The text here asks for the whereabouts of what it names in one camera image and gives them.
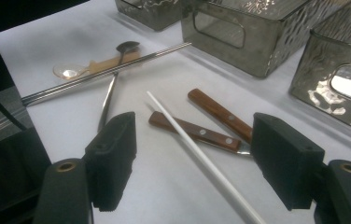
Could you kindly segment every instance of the white rod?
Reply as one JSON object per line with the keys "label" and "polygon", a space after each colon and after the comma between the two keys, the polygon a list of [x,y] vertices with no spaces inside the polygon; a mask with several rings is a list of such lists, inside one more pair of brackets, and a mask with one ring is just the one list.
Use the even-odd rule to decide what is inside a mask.
{"label": "white rod", "polygon": [[190,150],[198,157],[205,168],[213,175],[217,182],[222,185],[222,187],[227,191],[230,197],[237,203],[236,206],[242,209],[241,212],[248,218],[247,223],[266,223],[260,214],[255,211],[255,209],[248,203],[248,201],[243,197],[239,191],[232,185],[232,183],[226,178],[226,176],[220,172],[216,165],[211,162],[211,160],[202,152],[202,150],[196,145],[196,143],[188,136],[188,134],[178,125],[178,123],[173,119],[173,117],[164,109],[164,107],[158,102],[158,100],[147,91],[149,97],[158,106],[163,115],[169,120],[173,127],[178,131],[181,137],[187,141]]}

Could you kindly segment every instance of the metal rod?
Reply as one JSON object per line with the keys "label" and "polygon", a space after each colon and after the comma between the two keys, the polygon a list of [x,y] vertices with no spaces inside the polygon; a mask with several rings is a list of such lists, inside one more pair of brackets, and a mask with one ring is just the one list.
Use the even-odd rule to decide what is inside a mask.
{"label": "metal rod", "polygon": [[131,62],[123,63],[119,66],[106,69],[102,72],[98,72],[96,74],[92,74],[92,75],[89,75],[86,77],[81,77],[81,78],[78,78],[76,80],[66,82],[62,85],[59,85],[59,86],[56,86],[56,87],[53,87],[53,88],[50,88],[50,89],[47,89],[44,91],[39,91],[37,93],[34,93],[34,94],[31,94],[31,95],[28,95],[28,96],[21,98],[21,103],[24,106],[39,104],[39,103],[47,100],[50,97],[56,96],[57,94],[59,94],[61,92],[68,91],[70,89],[73,89],[74,87],[80,86],[80,85],[87,83],[87,82],[90,82],[90,81],[94,81],[94,80],[97,80],[97,79],[100,79],[103,77],[108,77],[114,72],[118,72],[120,70],[131,67],[133,65],[138,65],[140,63],[146,63],[146,62],[151,61],[153,59],[159,58],[163,55],[172,53],[172,52],[177,51],[179,49],[183,49],[183,48],[189,46],[190,44],[191,43],[183,43],[180,45],[176,45],[176,46],[171,47],[169,49],[160,50],[158,52],[151,53],[151,54],[144,56],[144,57],[141,57],[139,59],[135,59]]}
{"label": "metal rod", "polygon": [[[125,55],[125,52],[122,52],[119,58],[118,66],[122,64],[124,55]],[[117,80],[118,80],[118,74],[119,74],[118,71],[114,72],[114,76],[112,77],[112,80],[109,83],[108,92],[106,93],[106,97],[103,102],[103,111],[102,111],[102,115],[100,116],[99,127],[97,129],[98,133],[102,131],[102,129],[106,125],[106,116],[108,114],[109,103],[111,102],[112,94],[114,93],[115,83],[117,83]]]}

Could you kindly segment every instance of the white table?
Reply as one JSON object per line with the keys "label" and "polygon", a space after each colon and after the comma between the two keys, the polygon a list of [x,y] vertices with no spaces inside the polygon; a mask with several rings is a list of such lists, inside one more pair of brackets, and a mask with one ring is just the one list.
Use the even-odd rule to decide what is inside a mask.
{"label": "white table", "polygon": [[[54,64],[100,62],[117,56],[115,47],[126,40],[140,42],[142,55],[147,55],[182,43],[181,25],[153,32],[120,15],[115,1],[91,0],[0,33],[0,52],[24,97],[63,83],[52,74]],[[188,100],[188,92],[199,88],[249,125],[255,112],[283,119],[326,150],[325,163],[351,161],[351,127],[288,95],[301,56],[302,49],[263,80],[194,47],[123,71],[108,117],[135,112],[138,153],[118,209],[95,209],[95,223],[244,223],[180,137],[148,124],[158,108],[146,91],[175,117],[234,136]],[[52,162],[83,156],[96,135],[109,81],[107,77],[27,108]],[[198,145],[267,223],[314,223],[315,205],[289,212],[253,160]]]}

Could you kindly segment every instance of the brown wooden handle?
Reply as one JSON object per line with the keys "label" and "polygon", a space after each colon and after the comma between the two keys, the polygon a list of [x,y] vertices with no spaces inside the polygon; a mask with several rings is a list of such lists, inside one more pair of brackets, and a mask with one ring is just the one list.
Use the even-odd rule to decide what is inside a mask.
{"label": "brown wooden handle", "polygon": [[[198,125],[186,122],[182,119],[176,119],[175,121],[181,126],[182,129],[194,140],[205,142],[216,147],[226,149],[230,152],[237,153],[241,146],[241,141],[227,135],[210,131],[206,128]],[[176,133],[176,129],[169,122],[169,120],[163,115],[163,113],[155,111],[149,118],[149,123],[163,128],[165,130]]]}
{"label": "brown wooden handle", "polygon": [[190,91],[188,93],[188,97],[193,103],[232,129],[241,138],[248,142],[248,144],[251,143],[252,128],[234,116],[234,114],[227,110],[225,107],[217,103],[215,100],[210,98],[199,89]]}
{"label": "brown wooden handle", "polygon": [[[123,63],[131,62],[132,60],[138,59],[139,57],[140,57],[140,52],[138,51],[127,53],[123,57]],[[95,74],[95,73],[104,71],[106,69],[115,67],[118,65],[119,59],[120,57],[115,57],[99,63],[95,61],[91,61],[89,64],[89,71],[91,74]]]}

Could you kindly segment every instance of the knife handle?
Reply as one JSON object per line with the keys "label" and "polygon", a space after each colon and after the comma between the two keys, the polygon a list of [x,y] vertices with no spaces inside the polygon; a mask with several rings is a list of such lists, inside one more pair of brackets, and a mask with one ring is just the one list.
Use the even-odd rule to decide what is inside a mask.
{"label": "knife handle", "polygon": [[[182,119],[175,118],[175,121],[190,136],[190,138],[194,140],[205,142],[205,143],[214,145],[216,147],[226,149],[227,151],[230,151],[233,153],[237,153],[239,151],[239,147],[241,146],[241,141],[238,139],[229,137],[221,133],[210,131],[198,125],[186,122],[185,120],[182,120]],[[158,112],[158,111],[153,112],[148,122],[156,127],[163,128],[165,130],[176,133],[176,129],[161,112]]]}
{"label": "knife handle", "polygon": [[236,132],[241,138],[243,138],[248,144],[251,144],[252,128],[238,119],[227,110],[225,107],[217,103],[215,100],[210,98],[204,92],[199,89],[194,89],[188,93],[188,97],[193,103],[201,107],[203,110],[208,112],[211,116],[218,119],[220,122],[228,126],[234,132]]}

